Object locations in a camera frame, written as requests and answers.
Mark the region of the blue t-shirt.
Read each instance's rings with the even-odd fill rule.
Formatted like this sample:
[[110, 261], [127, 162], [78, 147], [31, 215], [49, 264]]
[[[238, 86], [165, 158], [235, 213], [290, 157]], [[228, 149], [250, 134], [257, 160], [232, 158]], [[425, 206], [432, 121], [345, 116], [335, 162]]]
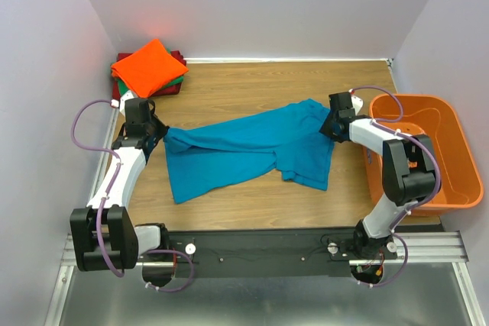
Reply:
[[307, 99], [205, 127], [172, 127], [164, 138], [177, 204], [276, 169], [284, 181], [327, 190], [334, 143], [319, 129], [329, 109]]

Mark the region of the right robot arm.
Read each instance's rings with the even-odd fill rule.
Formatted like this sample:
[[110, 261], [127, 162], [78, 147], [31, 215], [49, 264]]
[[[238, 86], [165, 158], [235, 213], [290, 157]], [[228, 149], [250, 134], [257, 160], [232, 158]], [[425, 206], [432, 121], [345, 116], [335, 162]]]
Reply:
[[351, 141], [382, 159], [384, 193], [371, 213], [353, 231], [351, 249], [359, 258], [371, 258], [387, 246], [396, 226], [412, 210], [431, 201], [441, 189], [441, 173], [431, 139], [393, 130], [378, 119], [359, 113], [354, 90], [329, 96], [330, 112], [319, 132], [333, 141]]

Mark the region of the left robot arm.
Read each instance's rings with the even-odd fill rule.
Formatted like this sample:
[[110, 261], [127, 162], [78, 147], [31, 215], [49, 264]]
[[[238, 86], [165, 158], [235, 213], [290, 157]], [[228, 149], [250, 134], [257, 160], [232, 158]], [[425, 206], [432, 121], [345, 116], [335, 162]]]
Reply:
[[138, 258], [168, 248], [164, 224], [132, 224], [128, 205], [151, 153], [168, 132], [156, 116], [154, 101], [130, 95], [109, 103], [125, 117], [113, 144], [109, 168], [85, 208], [70, 215], [76, 264], [82, 271], [110, 270], [122, 277]]

